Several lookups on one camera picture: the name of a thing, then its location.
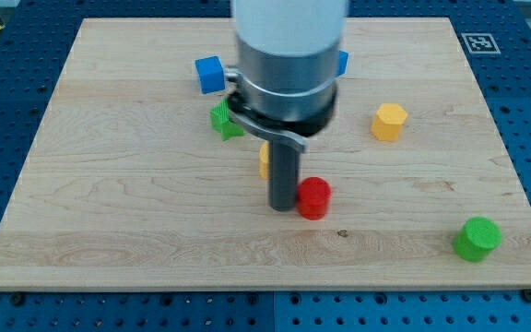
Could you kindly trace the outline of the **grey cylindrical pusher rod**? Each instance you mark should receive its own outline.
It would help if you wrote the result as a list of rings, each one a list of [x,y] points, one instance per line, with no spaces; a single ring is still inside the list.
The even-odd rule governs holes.
[[[269,142],[268,202],[276,211],[290,211],[296,203],[301,154],[278,142]]]

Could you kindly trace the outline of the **blue block behind arm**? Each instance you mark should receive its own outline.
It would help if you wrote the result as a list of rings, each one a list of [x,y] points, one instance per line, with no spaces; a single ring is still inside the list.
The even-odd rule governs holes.
[[[336,75],[338,77],[343,76],[347,71],[348,66],[348,52],[340,50],[338,52],[338,65]]]

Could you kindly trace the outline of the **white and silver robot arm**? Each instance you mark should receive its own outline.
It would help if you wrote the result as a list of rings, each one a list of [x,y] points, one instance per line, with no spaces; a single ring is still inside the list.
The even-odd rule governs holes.
[[[334,114],[346,0],[235,0],[233,123],[267,141],[268,203],[294,208],[301,154]]]

